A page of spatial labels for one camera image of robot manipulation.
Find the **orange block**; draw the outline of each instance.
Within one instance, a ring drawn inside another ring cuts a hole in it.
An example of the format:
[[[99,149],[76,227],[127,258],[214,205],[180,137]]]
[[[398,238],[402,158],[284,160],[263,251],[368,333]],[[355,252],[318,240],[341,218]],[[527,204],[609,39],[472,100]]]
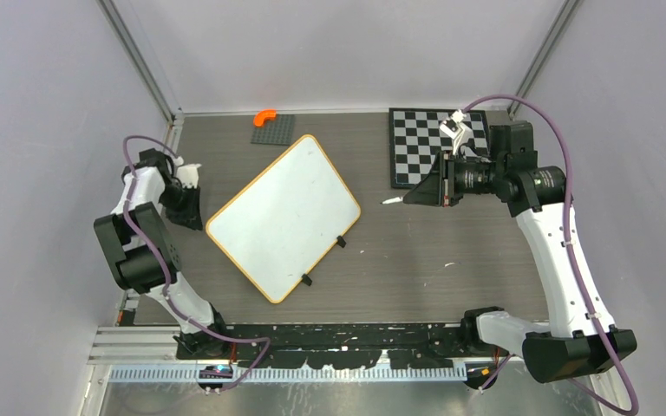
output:
[[[267,120],[274,120],[277,117],[277,110],[267,109],[262,110],[254,116],[254,126],[261,127]]]

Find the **white wall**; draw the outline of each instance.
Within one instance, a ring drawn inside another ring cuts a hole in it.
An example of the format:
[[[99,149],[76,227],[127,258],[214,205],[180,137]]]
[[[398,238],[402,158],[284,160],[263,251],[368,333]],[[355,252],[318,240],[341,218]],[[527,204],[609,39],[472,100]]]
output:
[[[570,143],[592,274],[639,343],[626,365],[640,414],[666,414],[666,2],[584,2],[528,98]],[[540,158],[558,163],[535,123]]]
[[[71,415],[119,290],[92,231],[165,123],[94,1],[0,1],[0,415]]]
[[[513,93],[561,0],[120,0],[186,113],[452,107]]]

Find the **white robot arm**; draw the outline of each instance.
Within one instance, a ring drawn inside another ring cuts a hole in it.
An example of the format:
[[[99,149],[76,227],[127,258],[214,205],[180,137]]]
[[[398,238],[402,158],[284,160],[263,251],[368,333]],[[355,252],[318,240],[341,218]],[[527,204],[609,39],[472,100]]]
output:
[[[182,275],[180,256],[160,217],[160,212],[164,212],[174,224],[202,230],[198,168],[199,165],[184,165],[182,158],[172,159],[154,149],[141,152],[140,161],[134,164],[136,178],[132,178],[128,167],[124,169],[121,200],[109,215],[95,220],[94,230],[119,287],[153,298],[177,320],[180,336],[176,340],[185,349],[183,355],[208,356],[219,354],[225,342],[205,334],[175,310],[219,334],[225,332],[223,318],[208,301],[198,296]],[[132,181],[135,181],[134,192],[128,200],[128,212],[165,259],[172,277],[166,293],[166,280],[159,262],[123,217]]]
[[[441,130],[460,143],[462,117],[454,115]],[[430,174],[402,202],[453,206],[467,193],[499,197],[532,250],[549,322],[528,322],[498,307],[470,310],[461,320],[464,342],[498,346],[522,357],[532,377],[543,383],[608,370],[612,362],[591,318],[599,318],[620,359],[637,348],[637,340],[631,330],[616,328],[596,290],[578,234],[571,230],[569,244],[596,313],[590,314],[584,302],[564,241],[565,175],[556,166],[538,167],[532,125],[526,121],[490,126],[489,154],[488,159],[469,158],[457,147],[440,153]],[[570,224],[575,224],[574,215],[571,207]]]

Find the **chessboard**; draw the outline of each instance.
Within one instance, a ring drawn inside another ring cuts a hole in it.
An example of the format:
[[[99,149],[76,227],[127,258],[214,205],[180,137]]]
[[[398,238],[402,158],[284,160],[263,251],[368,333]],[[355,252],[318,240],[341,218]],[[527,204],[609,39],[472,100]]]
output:
[[[440,123],[454,110],[414,108],[389,109],[389,154],[393,188],[412,188],[430,172],[435,155],[452,150],[452,141],[440,130]],[[464,139],[465,151],[488,155],[486,115],[473,110],[466,114],[472,133]]]

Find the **metal frame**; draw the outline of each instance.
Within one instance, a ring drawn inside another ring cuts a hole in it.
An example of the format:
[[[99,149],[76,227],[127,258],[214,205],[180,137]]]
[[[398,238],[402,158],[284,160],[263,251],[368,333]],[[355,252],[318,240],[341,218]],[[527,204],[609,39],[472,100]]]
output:
[[[96,2],[101,6],[103,13],[106,15],[106,19],[114,28],[116,36],[119,38],[119,42],[121,42],[121,46],[123,46],[126,51],[128,58],[139,73],[139,77],[147,87],[149,94],[152,95],[152,98],[162,112],[162,115],[167,122],[172,122],[175,118],[175,112],[170,108],[165,95],[162,94],[160,86],[152,74],[152,70],[141,55],[139,47],[136,45],[132,34],[129,32],[119,10],[116,8],[114,0],[96,0]]]
[[[550,55],[552,55],[552,52],[555,50],[555,47],[558,44],[558,40],[560,40],[560,37],[565,32],[565,29],[571,23],[573,16],[576,14],[576,10],[578,10],[578,6],[581,4],[583,4],[583,0],[565,0],[563,2],[563,6],[560,8],[558,15],[555,16],[555,20],[552,22],[550,29],[547,31],[545,40],[543,40],[542,45],[540,45],[540,48],[538,49],[538,53],[532,59],[530,68],[527,69],[527,72],[522,78],[522,82],[519,84],[515,95],[521,98],[525,98],[530,92],[530,89],[535,83],[535,80],[540,74],[540,71],[545,66],[547,59],[550,57]],[[518,102],[513,102],[507,109],[509,116],[514,118],[514,115],[517,113],[520,106],[521,104]]]
[[[170,146],[175,152],[177,152],[177,147],[180,145],[180,136],[182,135],[182,126],[185,124],[185,115],[183,113],[177,113],[174,116],[173,124],[170,126],[169,132],[167,132],[167,137],[165,138],[165,144]]]
[[[459,323],[451,323],[448,326],[458,327]],[[100,414],[101,405],[108,389],[110,374],[117,366],[141,364],[159,365],[166,367],[187,365],[218,365],[225,364],[227,360],[177,360],[175,352],[177,342],[173,335],[180,333],[177,325],[166,326],[134,326],[134,327],[99,327],[88,357],[89,380],[86,393],[83,396],[82,408],[78,413],[80,416],[97,416]],[[454,365],[467,363],[491,362],[492,356],[453,358]],[[389,357],[382,354],[377,365],[387,366]],[[422,375],[408,374],[408,381],[427,381],[426,373]]]

